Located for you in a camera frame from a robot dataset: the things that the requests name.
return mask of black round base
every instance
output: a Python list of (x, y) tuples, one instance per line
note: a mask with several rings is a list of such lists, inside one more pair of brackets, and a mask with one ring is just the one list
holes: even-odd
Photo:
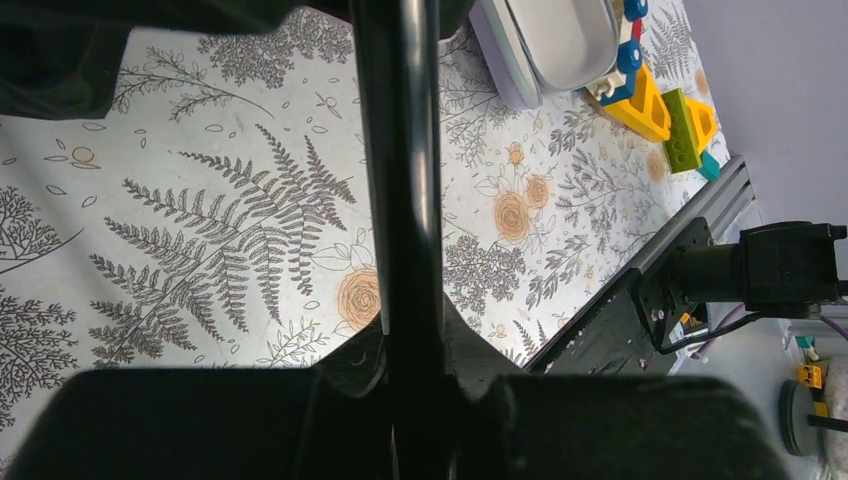
[(797, 457), (806, 457), (816, 452), (818, 429), (807, 421), (815, 415), (813, 394), (804, 384), (787, 380), (780, 389), (778, 415), (780, 436), (786, 450)]

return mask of yellow connector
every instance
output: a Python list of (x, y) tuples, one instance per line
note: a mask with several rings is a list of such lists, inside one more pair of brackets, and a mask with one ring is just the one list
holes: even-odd
[(821, 388), (823, 385), (821, 368), (815, 365), (799, 366), (798, 381), (810, 388)]

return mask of gray wall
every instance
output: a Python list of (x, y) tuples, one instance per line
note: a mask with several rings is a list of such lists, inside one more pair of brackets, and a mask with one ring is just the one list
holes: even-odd
[[(848, 0), (688, 0), (722, 130), (766, 223), (848, 224)], [(837, 243), (848, 278), (848, 240)]]

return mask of black cable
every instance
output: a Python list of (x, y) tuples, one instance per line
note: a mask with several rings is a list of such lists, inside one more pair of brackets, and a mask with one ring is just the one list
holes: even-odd
[(761, 314), (760, 312), (752, 312), (740, 318), (739, 320), (731, 323), (730, 325), (717, 328), (711, 332), (702, 333), (700, 335), (693, 335), (691, 337), (684, 338), (679, 342), (675, 342), (665, 347), (657, 346), (657, 351), (662, 355), (668, 355), (669, 353), (674, 353), (680, 350), (681, 348), (688, 347), (689, 345), (692, 345), (694, 343), (706, 342), (707, 340), (712, 340), (713, 338), (718, 338), (722, 335), (726, 335), (730, 332), (739, 330), (745, 325), (753, 323), (761, 318), (763, 318), (763, 314)]

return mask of blue toy wheel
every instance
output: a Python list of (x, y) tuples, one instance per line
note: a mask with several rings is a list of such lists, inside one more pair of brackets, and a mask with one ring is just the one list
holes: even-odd
[(642, 47), (636, 40), (629, 40), (618, 46), (618, 70), (627, 75), (642, 68)]
[(648, 14), (648, 0), (624, 0), (624, 17), (635, 22)]

